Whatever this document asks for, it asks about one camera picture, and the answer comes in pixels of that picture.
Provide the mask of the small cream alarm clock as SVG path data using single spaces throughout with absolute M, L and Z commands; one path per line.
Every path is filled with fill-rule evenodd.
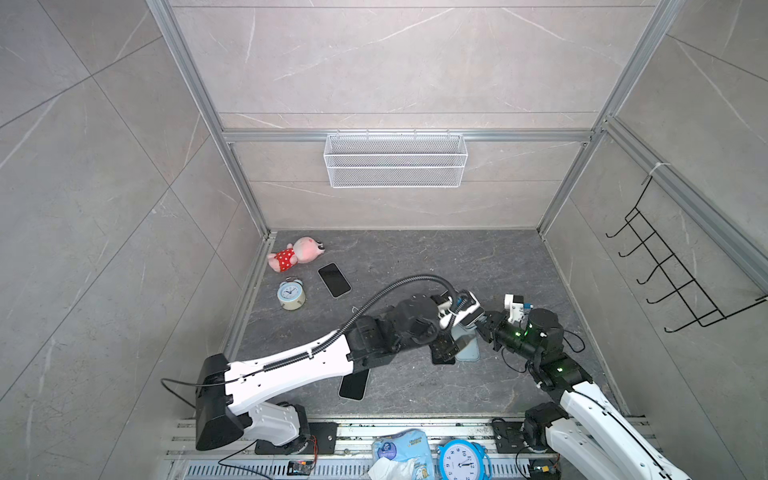
M 277 299 L 284 310 L 300 309 L 306 302 L 303 282 L 298 278 L 288 278 L 281 282 L 277 290 Z

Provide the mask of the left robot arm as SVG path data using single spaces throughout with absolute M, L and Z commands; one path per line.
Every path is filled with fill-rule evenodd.
M 252 432 L 277 449 L 296 450 L 309 436 L 305 410 L 275 405 L 272 398 L 320 380 L 366 373 L 422 347 L 430 349 L 433 363 L 448 363 L 472 339 L 454 337 L 453 328 L 469 328 L 483 313 L 474 296 L 461 299 L 458 312 L 452 312 L 448 300 L 419 294 L 375 316 L 360 314 L 347 330 L 268 357 L 231 362 L 212 355 L 195 385 L 195 447 L 215 450 Z

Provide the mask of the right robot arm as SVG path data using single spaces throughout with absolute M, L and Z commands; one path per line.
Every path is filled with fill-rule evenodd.
M 564 349 L 566 329 L 547 309 L 513 322 L 487 312 L 477 334 L 495 351 L 525 360 L 525 371 L 551 401 L 526 411 L 521 432 L 532 451 L 552 451 L 587 479 L 688 479 L 617 410 Z

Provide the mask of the phone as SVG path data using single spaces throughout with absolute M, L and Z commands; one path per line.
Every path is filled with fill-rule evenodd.
M 318 274 L 333 298 L 344 296 L 352 290 L 350 283 L 335 263 L 321 267 Z
M 339 386 L 338 395 L 343 399 L 362 401 L 366 393 L 369 374 L 369 370 L 362 370 L 344 376 Z

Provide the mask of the pink plush toy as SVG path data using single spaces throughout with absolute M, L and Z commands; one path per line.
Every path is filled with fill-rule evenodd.
M 275 272 L 285 272 L 296 265 L 311 263 L 325 252 L 322 242 L 302 237 L 277 253 L 267 255 L 269 267 Z

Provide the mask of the blue tissue pack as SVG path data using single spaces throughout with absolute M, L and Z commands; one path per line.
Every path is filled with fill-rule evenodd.
M 409 429 L 376 438 L 372 443 L 373 465 L 368 478 L 373 480 L 425 480 L 435 478 L 435 465 L 425 432 Z

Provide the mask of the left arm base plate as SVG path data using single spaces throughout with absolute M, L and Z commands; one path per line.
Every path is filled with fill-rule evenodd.
M 331 455 L 335 452 L 339 424 L 335 422 L 311 422 L 299 436 L 283 446 L 275 446 L 266 440 L 257 440 L 256 455 L 314 454 Z

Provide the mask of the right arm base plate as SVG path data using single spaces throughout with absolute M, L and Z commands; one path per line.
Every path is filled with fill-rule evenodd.
M 539 452 L 538 427 L 534 421 L 493 418 L 490 421 L 496 451 L 503 454 Z

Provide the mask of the blue alarm clock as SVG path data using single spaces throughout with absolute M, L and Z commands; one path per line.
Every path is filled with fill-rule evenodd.
M 454 439 L 440 446 L 437 466 L 443 480 L 492 479 L 492 464 L 487 450 L 467 440 Z

